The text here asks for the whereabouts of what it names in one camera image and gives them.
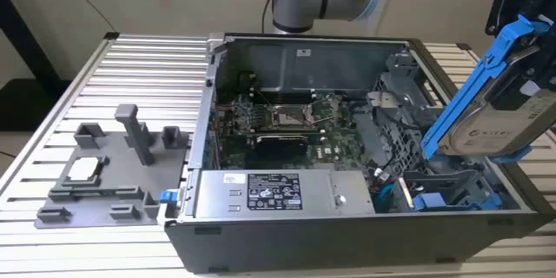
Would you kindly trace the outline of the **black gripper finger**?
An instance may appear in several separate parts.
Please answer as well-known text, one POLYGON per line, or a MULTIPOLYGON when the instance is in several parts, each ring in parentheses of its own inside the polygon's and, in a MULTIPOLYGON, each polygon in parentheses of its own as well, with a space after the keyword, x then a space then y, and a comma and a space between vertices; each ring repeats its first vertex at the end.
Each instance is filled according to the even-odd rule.
POLYGON ((517 111, 541 92, 555 94, 555 25, 526 36, 526 43, 511 49, 509 67, 501 76, 490 102, 497 110, 517 111))

